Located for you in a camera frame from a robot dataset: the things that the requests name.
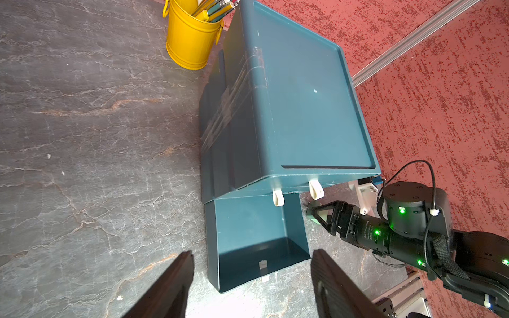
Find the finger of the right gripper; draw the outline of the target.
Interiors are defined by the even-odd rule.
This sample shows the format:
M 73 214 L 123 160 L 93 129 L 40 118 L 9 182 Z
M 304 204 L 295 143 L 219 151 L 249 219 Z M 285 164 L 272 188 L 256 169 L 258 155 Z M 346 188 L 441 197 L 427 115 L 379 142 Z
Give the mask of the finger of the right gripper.
M 338 201 L 321 204 L 318 201 L 309 202 L 306 206 L 306 217 L 322 227 L 338 226 Z

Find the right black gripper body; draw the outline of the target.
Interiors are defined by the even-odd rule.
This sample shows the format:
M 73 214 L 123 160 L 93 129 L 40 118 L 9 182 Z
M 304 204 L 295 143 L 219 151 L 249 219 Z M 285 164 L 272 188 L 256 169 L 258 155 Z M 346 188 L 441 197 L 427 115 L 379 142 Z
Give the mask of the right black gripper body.
M 371 215 L 362 215 L 356 205 L 334 201 L 331 221 L 340 238 L 349 244 L 376 254 L 390 254 L 390 228 L 386 221 Z

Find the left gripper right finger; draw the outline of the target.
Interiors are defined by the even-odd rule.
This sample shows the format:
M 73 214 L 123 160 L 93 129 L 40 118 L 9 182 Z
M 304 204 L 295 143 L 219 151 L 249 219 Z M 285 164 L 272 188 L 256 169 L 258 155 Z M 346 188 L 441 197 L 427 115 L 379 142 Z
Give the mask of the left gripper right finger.
M 311 279 L 320 317 L 384 317 L 323 249 L 313 252 Z

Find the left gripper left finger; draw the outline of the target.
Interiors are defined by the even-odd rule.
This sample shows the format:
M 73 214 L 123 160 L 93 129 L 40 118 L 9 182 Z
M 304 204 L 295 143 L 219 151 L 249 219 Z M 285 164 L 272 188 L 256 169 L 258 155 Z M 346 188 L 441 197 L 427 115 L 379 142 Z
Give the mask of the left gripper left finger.
M 125 317 L 185 317 L 194 279 L 192 252 L 180 253 Z

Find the teal three-drawer cabinet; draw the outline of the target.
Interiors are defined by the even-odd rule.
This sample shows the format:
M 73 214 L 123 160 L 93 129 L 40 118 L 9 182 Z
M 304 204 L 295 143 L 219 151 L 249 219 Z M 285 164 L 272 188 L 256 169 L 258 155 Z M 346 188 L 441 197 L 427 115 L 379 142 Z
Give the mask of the teal three-drawer cabinet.
M 200 99 L 201 135 L 255 46 L 268 88 L 201 151 L 208 279 L 220 293 L 310 258 L 301 193 L 380 174 L 342 48 L 258 1 L 234 14 Z

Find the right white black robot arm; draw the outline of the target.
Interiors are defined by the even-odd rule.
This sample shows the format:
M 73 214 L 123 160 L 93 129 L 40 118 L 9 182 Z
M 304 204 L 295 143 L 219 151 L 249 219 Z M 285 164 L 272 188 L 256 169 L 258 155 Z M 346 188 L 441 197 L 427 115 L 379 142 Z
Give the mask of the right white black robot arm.
M 356 205 L 333 201 L 309 205 L 306 215 L 343 241 L 391 257 L 440 279 L 445 289 L 508 316 L 508 240 L 493 233 L 452 227 L 447 194 L 417 182 L 382 190 L 376 207 L 387 218 L 361 214 Z

